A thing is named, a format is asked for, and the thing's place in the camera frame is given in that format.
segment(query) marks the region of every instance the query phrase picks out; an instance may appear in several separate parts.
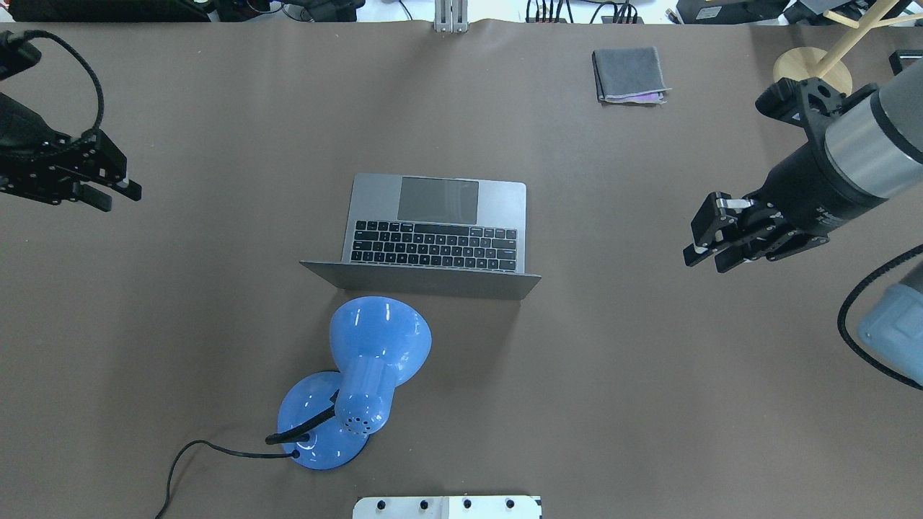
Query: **black cable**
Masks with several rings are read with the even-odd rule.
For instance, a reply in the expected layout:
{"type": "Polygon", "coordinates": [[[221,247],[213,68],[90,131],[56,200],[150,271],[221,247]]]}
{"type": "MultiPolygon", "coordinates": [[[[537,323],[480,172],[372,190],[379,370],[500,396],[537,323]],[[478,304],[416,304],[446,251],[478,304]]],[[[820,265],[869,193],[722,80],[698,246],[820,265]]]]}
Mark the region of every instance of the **black cable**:
{"type": "Polygon", "coordinates": [[[250,9],[252,9],[253,11],[258,12],[258,13],[261,14],[261,15],[271,15],[272,13],[278,13],[279,11],[282,10],[283,7],[285,7],[285,3],[284,3],[284,2],[280,2],[280,4],[281,4],[281,5],[279,6],[279,8],[276,9],[276,10],[274,10],[274,11],[260,11],[259,9],[253,7],[253,4],[250,3],[250,0],[246,0],[246,6],[247,6],[247,7],[250,7],[250,9]]]}
{"type": "MultiPolygon", "coordinates": [[[[93,88],[96,89],[96,119],[93,121],[93,126],[90,128],[90,130],[88,130],[88,132],[90,132],[90,135],[88,135],[87,137],[81,138],[81,139],[77,139],[74,142],[71,142],[68,146],[65,146],[64,148],[59,148],[53,151],[47,151],[45,153],[36,153],[36,154],[30,154],[30,155],[23,155],[20,153],[0,153],[0,156],[2,157],[12,157],[12,158],[18,158],[18,159],[21,159],[27,156],[30,159],[44,159],[47,157],[54,157],[56,155],[60,155],[62,153],[70,151],[78,147],[79,145],[83,144],[84,142],[87,142],[93,139],[94,137],[96,137],[96,132],[100,130],[100,125],[102,124],[102,112],[104,110],[104,102],[102,100],[102,84],[100,84],[100,79],[96,76],[96,73],[93,72],[93,69],[90,67],[90,64],[87,63],[87,60],[83,59],[83,56],[80,55],[79,52],[77,52],[77,49],[70,46],[70,44],[65,42],[63,39],[61,39],[60,36],[58,36],[57,34],[52,34],[51,32],[48,32],[47,30],[26,30],[22,33],[22,36],[21,36],[21,40],[23,42],[28,42],[29,40],[34,40],[36,38],[48,39],[48,40],[51,40],[52,42],[57,43],[58,45],[61,45],[62,47],[64,47],[66,51],[71,53],[71,55],[73,55],[77,59],[80,65],[83,66],[83,69],[87,71],[87,74],[90,74],[90,79],[93,81],[93,88]]],[[[18,39],[18,38],[14,35],[9,40],[9,42],[13,43],[14,39],[18,39]]]]}
{"type": "MultiPolygon", "coordinates": [[[[283,4],[282,7],[290,6],[290,5],[291,5],[291,4],[283,4]]],[[[298,18],[295,18],[295,17],[293,17],[292,15],[290,15],[289,12],[288,12],[288,9],[283,9],[283,10],[282,10],[282,13],[283,13],[285,16],[287,16],[288,18],[291,18],[291,19],[293,19],[293,20],[295,20],[295,21],[305,21],[305,22],[314,21],[313,19],[305,19],[305,11],[307,11],[307,9],[305,9],[304,7],[302,7],[302,8],[301,8],[301,12],[298,13],[298,18]]]]}
{"type": "Polygon", "coordinates": [[[599,10],[602,9],[604,6],[612,6],[612,16],[613,18],[615,17],[616,13],[618,12],[618,4],[616,4],[615,2],[602,2],[599,4],[599,7],[597,7],[596,10],[593,12],[593,16],[590,18],[590,23],[593,23],[594,21],[596,21],[596,15],[599,14],[599,10]]]}
{"type": "Polygon", "coordinates": [[[404,13],[407,13],[407,19],[413,20],[414,15],[410,14],[410,9],[408,9],[407,6],[403,4],[403,0],[398,0],[398,3],[401,4],[401,7],[404,8],[404,13]]]}
{"type": "Polygon", "coordinates": [[[913,247],[907,252],[905,252],[904,254],[901,254],[900,256],[898,256],[897,258],[894,258],[891,261],[888,261],[887,263],[885,263],[884,265],[881,265],[874,272],[866,276],[865,279],[860,281],[859,284],[856,285],[856,288],[854,288],[853,291],[849,293],[849,296],[846,296],[846,300],[843,302],[843,305],[840,307],[840,313],[836,316],[836,328],[837,330],[840,331],[840,336],[843,337],[843,340],[846,341],[846,344],[848,344],[849,347],[852,348],[854,352],[856,352],[856,355],[862,357],[862,360],[865,360],[866,362],[871,364],[875,369],[891,377],[892,379],[902,382],[914,389],[923,390],[923,386],[917,384],[912,379],[905,377],[904,375],[901,375],[900,373],[894,371],[891,368],[884,366],[881,362],[872,358],[871,355],[866,353],[866,351],[862,349],[862,347],[859,346],[856,343],[856,341],[853,340],[852,335],[849,334],[849,330],[846,328],[846,314],[849,313],[849,309],[853,306],[853,303],[856,301],[856,299],[858,299],[858,297],[862,294],[862,292],[865,291],[865,289],[870,284],[874,283],[875,280],[882,277],[887,271],[893,269],[894,267],[897,267],[901,263],[904,263],[906,261],[913,259],[916,256],[919,256],[920,254],[923,254],[923,244],[913,247]]]}
{"type": "Polygon", "coordinates": [[[170,465],[170,475],[167,476],[167,497],[166,499],[163,500],[163,506],[161,507],[161,510],[157,512],[157,516],[154,519],[161,519],[167,511],[167,507],[170,506],[170,484],[173,481],[173,472],[176,469],[176,462],[179,461],[180,456],[182,456],[183,453],[185,453],[186,450],[189,449],[189,447],[192,447],[193,445],[196,445],[197,443],[204,443],[205,445],[208,445],[209,447],[211,447],[212,449],[220,453],[230,454],[231,456],[240,456],[242,458],[257,458],[260,460],[272,460],[272,459],[279,459],[279,458],[297,458],[298,456],[301,455],[301,453],[299,453],[298,451],[291,451],[290,453],[287,453],[287,454],[241,453],[240,451],[232,451],[231,449],[225,449],[224,447],[215,445],[214,443],[207,441],[207,440],[191,441],[187,443],[186,446],[184,446],[182,449],[179,450],[179,453],[177,453],[176,457],[174,458],[173,464],[170,465]]]}

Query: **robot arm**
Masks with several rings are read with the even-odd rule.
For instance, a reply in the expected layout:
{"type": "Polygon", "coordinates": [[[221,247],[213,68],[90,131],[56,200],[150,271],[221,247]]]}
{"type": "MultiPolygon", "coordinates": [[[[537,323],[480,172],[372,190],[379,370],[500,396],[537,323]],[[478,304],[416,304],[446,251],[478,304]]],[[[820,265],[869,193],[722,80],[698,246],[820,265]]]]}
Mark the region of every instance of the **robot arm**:
{"type": "Polygon", "coordinates": [[[43,30],[20,34],[0,32],[0,80],[42,58],[29,43],[49,38],[68,50],[90,73],[97,90],[99,113],[93,127],[78,139],[55,131],[42,117],[0,93],[0,192],[58,205],[82,201],[101,211],[112,209],[112,198],[91,186],[107,186],[132,200],[141,199],[141,186],[128,179],[127,159],[100,129],[102,88],[89,64],[66,42],[43,30]]]}
{"type": "Polygon", "coordinates": [[[686,264],[715,253],[719,272],[781,260],[827,243],[833,229],[923,181],[921,91],[923,66],[849,97],[817,78],[772,85],[757,110],[803,127],[808,143],[742,199],[709,194],[692,219],[686,264]]]}

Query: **table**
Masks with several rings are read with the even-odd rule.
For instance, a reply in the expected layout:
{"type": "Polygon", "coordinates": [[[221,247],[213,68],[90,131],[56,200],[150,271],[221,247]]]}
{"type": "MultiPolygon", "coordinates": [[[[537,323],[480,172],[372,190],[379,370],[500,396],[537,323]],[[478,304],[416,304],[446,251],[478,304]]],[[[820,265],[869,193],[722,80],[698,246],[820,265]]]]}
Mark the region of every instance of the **table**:
{"type": "MultiPolygon", "coordinates": [[[[681,258],[708,191],[749,192],[804,142],[752,107],[776,56],[839,28],[45,28],[96,69],[102,127],[145,191],[111,213],[0,198],[6,519],[152,517],[187,441],[273,452],[281,398],[333,368],[330,315],[359,295],[297,261],[339,257],[363,171],[525,182],[544,279],[521,303],[399,296],[433,350],[364,452],[313,473],[198,451],[167,517],[348,518],[360,496],[465,492],[541,495],[548,518],[923,510],[920,395],[834,327],[854,283],[921,241],[920,188],[784,261],[681,258]],[[652,44],[668,103],[600,105],[591,51],[652,44]]],[[[40,46],[4,92],[77,133],[90,83],[40,46]]],[[[888,54],[921,46],[877,30],[845,62],[883,82],[888,54]]]]}

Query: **laptop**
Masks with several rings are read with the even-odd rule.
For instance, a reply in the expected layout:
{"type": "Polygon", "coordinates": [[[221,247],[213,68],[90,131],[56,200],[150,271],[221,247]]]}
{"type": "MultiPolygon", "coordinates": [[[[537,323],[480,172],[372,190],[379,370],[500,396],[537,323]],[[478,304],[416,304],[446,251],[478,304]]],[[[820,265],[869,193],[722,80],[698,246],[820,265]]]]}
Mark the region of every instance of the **laptop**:
{"type": "Polygon", "coordinates": [[[341,261],[302,261],[345,290],[523,299],[526,187],[519,182],[359,174],[341,261]]]}

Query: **keyboard key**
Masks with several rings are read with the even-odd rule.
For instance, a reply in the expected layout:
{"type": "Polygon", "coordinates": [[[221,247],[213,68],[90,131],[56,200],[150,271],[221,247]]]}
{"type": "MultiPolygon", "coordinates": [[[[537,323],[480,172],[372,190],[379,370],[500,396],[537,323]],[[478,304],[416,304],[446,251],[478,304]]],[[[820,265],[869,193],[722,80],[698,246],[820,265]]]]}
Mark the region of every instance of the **keyboard key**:
{"type": "Polygon", "coordinates": [[[516,248],[516,240],[491,240],[490,245],[493,248],[516,248]]]}
{"type": "Polygon", "coordinates": [[[469,227],[460,225],[435,225],[431,223],[418,223],[414,225],[415,233],[428,233],[431,235],[456,235],[467,236],[469,227]]]}
{"type": "Polygon", "coordinates": [[[375,241],[378,239],[378,232],[376,231],[356,231],[353,235],[353,238],[357,240],[370,240],[375,241]]]}

